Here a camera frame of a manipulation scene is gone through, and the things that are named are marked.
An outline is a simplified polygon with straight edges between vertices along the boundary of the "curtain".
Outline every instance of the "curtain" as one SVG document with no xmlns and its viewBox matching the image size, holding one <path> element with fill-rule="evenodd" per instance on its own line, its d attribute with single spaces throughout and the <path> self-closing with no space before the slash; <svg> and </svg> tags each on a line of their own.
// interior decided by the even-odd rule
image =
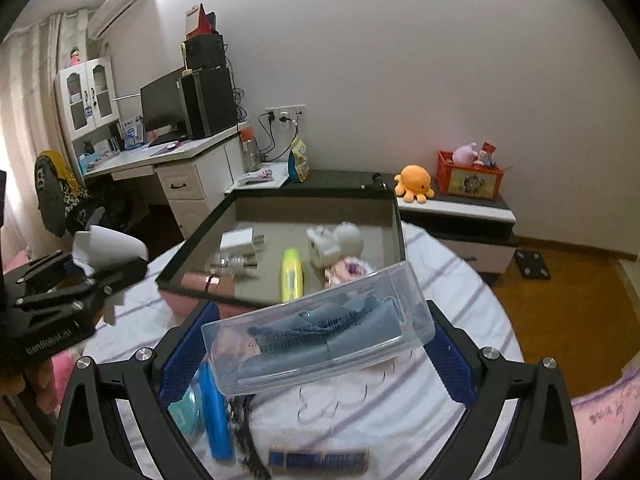
<svg viewBox="0 0 640 480">
<path fill-rule="evenodd" d="M 56 14 L 16 30 L 0 45 L 0 170 L 7 172 L 0 230 L 4 264 L 27 246 L 36 257 L 69 248 L 68 239 L 44 228 L 33 167 L 44 150 L 61 153 L 68 163 L 54 80 L 69 65 L 71 48 L 78 46 L 86 55 L 86 24 L 86 10 Z"/>
</svg>

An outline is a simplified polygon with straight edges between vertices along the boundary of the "power outlet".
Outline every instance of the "power outlet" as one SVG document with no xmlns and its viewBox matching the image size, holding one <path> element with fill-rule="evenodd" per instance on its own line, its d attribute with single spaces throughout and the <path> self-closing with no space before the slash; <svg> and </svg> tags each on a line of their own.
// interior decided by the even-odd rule
<svg viewBox="0 0 640 480">
<path fill-rule="evenodd" d="M 293 105 L 291 109 L 293 110 L 293 114 L 295 115 L 296 119 L 301 119 L 305 116 L 305 113 L 306 113 L 305 105 Z"/>
<path fill-rule="evenodd" d="M 268 114 L 269 112 L 273 112 L 273 121 L 278 120 L 278 109 L 277 108 L 265 108 L 264 113 Z"/>
<path fill-rule="evenodd" d="M 281 120 L 282 118 L 291 118 L 291 110 L 289 107 L 278 108 L 278 119 Z"/>
</svg>

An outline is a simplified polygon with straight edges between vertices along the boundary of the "desk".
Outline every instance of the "desk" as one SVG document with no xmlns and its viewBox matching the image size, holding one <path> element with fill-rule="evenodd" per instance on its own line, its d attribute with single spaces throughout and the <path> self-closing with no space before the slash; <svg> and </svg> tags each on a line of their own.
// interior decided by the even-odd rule
<svg viewBox="0 0 640 480">
<path fill-rule="evenodd" d="M 160 152 L 165 144 L 159 146 L 146 146 L 144 148 L 136 148 L 129 150 L 128 152 L 121 152 L 118 155 L 112 156 L 102 163 L 99 163 L 93 170 L 87 172 L 84 175 L 84 179 L 93 178 L 96 176 L 102 176 L 110 174 L 114 180 L 123 180 L 124 178 L 135 178 L 137 176 L 143 176 L 150 173 L 134 174 L 122 173 L 128 170 L 136 170 L 138 168 L 149 168 L 150 166 L 157 166 L 159 164 L 165 164 L 168 162 L 175 162 L 176 160 L 184 160 L 187 158 L 193 158 L 220 142 L 229 139 L 238 134 L 239 130 L 244 130 L 249 126 L 249 123 L 238 123 L 238 126 L 233 126 L 215 134 L 214 136 L 207 137 L 206 139 L 196 139 L 186 142 L 176 150 L 162 155 L 155 155 Z"/>
<path fill-rule="evenodd" d="M 188 238 L 244 174 L 238 130 L 248 125 L 239 123 L 159 155 L 166 145 L 122 152 L 98 164 L 84 179 L 110 174 L 113 180 L 125 180 L 157 174 L 175 221 Z"/>
</svg>

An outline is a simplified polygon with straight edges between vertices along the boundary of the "red storage crate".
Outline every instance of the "red storage crate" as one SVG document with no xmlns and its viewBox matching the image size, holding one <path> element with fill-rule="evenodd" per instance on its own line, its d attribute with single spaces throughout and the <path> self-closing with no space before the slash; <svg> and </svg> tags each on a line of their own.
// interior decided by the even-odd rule
<svg viewBox="0 0 640 480">
<path fill-rule="evenodd" d="M 453 152 L 438 152 L 436 180 L 444 195 L 470 196 L 498 200 L 498 190 L 504 173 L 498 166 L 492 170 L 482 167 L 457 166 Z"/>
</svg>

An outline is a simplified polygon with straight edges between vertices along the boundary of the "orange octopus plush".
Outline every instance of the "orange octopus plush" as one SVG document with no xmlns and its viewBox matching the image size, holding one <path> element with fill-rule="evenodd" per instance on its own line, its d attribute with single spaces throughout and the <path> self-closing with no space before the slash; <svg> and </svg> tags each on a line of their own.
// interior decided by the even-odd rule
<svg viewBox="0 0 640 480">
<path fill-rule="evenodd" d="M 395 176 L 396 196 L 404 195 L 405 202 L 413 202 L 414 198 L 421 204 L 433 198 L 435 194 L 431 189 L 431 176 L 427 170 L 413 164 L 405 166 L 399 175 Z"/>
</svg>

